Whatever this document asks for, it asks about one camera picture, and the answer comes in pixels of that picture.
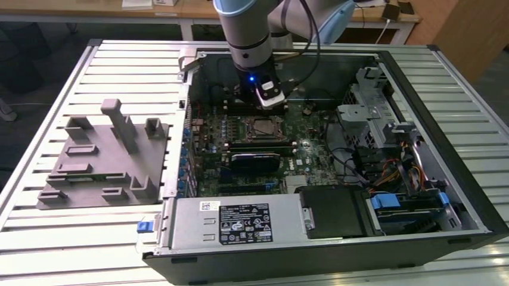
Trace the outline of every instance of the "white cable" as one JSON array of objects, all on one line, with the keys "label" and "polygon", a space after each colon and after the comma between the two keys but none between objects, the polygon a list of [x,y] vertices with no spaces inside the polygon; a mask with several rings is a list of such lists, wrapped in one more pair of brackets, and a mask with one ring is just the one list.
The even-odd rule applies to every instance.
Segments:
[{"label": "white cable", "polygon": [[381,39],[381,36],[383,36],[383,33],[384,33],[384,30],[387,29],[388,27],[388,23],[389,23],[389,20],[387,19],[387,22],[384,23],[384,27],[383,27],[383,30],[381,30],[381,33],[380,33],[380,36],[377,37],[377,40],[373,44],[377,44],[377,42],[380,41]]}]

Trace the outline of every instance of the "floor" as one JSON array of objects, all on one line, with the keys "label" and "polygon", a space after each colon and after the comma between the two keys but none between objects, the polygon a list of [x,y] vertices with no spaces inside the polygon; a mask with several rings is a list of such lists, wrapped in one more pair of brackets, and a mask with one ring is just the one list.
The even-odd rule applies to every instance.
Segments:
[{"label": "floor", "polygon": [[[64,24],[39,24],[52,55],[34,62],[43,78],[43,86],[23,95],[14,95],[0,86],[0,98],[11,105],[18,118],[14,122],[0,120],[0,190],[30,143],[50,104],[57,97],[68,75],[76,65],[89,39],[181,40],[180,29],[172,25],[78,24],[70,35]],[[223,41],[217,27],[194,26],[194,40]],[[509,123],[509,52],[502,52],[491,67],[474,85],[486,102]]]}]

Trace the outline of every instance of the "motherboard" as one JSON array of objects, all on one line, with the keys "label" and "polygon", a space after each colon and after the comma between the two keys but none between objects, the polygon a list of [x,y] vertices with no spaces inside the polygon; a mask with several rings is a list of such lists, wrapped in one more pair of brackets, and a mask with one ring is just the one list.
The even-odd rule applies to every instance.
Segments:
[{"label": "motherboard", "polygon": [[268,112],[237,104],[197,105],[197,196],[287,194],[299,186],[336,184],[323,140],[328,115],[305,102]]}]

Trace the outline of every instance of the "desk leg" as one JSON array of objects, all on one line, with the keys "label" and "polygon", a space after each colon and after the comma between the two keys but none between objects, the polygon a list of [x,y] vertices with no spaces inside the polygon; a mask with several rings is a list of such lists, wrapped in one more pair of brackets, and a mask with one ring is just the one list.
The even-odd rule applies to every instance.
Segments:
[{"label": "desk leg", "polygon": [[414,29],[414,26],[415,26],[415,23],[399,24],[399,29],[395,31],[394,37],[389,41],[391,45],[404,45],[407,37],[410,36],[411,30]]},{"label": "desk leg", "polygon": [[192,41],[192,19],[180,19],[178,20],[180,31],[181,31],[181,40]]}]

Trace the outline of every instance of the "white paper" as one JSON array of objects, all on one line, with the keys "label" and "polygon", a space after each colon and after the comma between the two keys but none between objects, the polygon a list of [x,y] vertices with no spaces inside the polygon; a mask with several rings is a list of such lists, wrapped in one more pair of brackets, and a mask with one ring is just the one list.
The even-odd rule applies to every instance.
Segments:
[{"label": "white paper", "polygon": [[149,10],[152,0],[121,0],[121,10]]}]

